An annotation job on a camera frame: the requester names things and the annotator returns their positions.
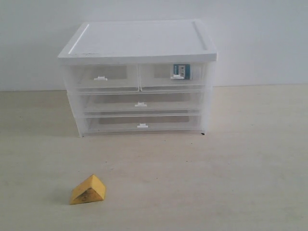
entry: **triangular prism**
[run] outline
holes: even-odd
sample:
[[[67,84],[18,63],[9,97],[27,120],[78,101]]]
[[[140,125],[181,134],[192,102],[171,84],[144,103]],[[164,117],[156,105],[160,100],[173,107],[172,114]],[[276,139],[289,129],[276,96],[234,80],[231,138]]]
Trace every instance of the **triangular prism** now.
[[[72,191],[70,205],[102,201],[105,198],[106,187],[94,174],[87,178]]]

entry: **white lid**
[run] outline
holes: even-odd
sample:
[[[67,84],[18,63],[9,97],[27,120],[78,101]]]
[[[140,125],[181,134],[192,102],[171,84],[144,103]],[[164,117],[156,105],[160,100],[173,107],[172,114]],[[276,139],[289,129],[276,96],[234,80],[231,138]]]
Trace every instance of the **white lid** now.
[[[63,64],[210,62],[217,51],[200,20],[91,22],[58,58]]]

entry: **plastic drawer unit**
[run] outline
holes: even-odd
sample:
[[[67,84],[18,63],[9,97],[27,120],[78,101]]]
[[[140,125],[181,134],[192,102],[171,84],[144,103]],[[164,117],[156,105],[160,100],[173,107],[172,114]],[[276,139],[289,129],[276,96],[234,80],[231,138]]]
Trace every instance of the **plastic drawer unit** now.
[[[58,59],[81,137],[206,133],[217,51],[200,20],[84,23]]]

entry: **wooden triangle block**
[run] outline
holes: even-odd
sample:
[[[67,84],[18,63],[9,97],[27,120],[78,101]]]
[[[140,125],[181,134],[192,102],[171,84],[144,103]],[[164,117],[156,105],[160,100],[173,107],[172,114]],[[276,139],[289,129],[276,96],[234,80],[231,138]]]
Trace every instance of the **wooden triangle block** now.
[[[105,198],[106,187],[94,174],[87,178],[72,191],[70,205],[102,201]]]

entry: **white wall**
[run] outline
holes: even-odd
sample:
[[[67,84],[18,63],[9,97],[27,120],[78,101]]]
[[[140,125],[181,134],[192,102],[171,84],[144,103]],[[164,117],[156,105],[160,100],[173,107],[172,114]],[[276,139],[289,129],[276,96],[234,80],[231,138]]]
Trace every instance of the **white wall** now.
[[[216,86],[308,83],[307,0],[0,0],[0,90],[59,90],[56,57],[84,21],[202,18]]]

